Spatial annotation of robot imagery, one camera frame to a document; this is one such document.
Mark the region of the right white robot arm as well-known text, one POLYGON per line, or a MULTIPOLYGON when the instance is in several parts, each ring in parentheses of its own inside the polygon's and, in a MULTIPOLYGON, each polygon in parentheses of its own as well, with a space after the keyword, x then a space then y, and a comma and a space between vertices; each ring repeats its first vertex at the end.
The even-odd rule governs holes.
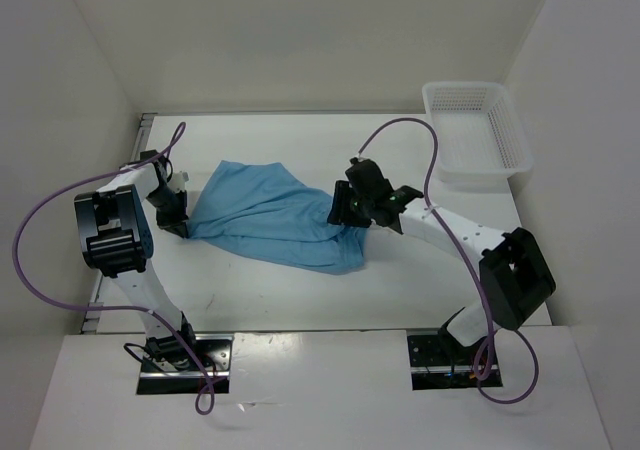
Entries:
POLYGON ((420 190, 395 189, 370 159, 352 159, 345 175, 334 185, 330 224, 376 224, 423 240, 471 267, 481 287, 479 301, 443 324, 438 348, 446 361, 464 361, 492 330, 519 329, 555 292, 549 266, 528 230, 487 227, 427 202, 420 190))

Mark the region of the light blue shorts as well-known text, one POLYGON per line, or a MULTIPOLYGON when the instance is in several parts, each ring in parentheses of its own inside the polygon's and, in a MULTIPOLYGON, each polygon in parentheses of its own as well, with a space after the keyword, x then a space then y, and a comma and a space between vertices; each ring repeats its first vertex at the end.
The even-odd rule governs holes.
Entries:
POLYGON ((188 221, 191 240, 233 254, 325 274, 365 265, 365 228, 331 225, 332 197, 282 164, 221 161, 188 221))

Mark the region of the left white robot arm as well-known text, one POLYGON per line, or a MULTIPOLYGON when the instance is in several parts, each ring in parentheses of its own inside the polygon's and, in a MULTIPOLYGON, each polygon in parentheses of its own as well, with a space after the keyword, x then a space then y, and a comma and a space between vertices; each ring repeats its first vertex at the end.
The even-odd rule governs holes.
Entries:
POLYGON ((150 203, 159 228, 185 239, 188 177, 175 174, 170 160, 155 150, 142 152, 122 169, 108 184, 74 198, 83 258, 115 283, 130 305, 142 309, 144 351, 152 363, 195 370, 200 346, 153 267, 153 236, 143 210, 150 203))

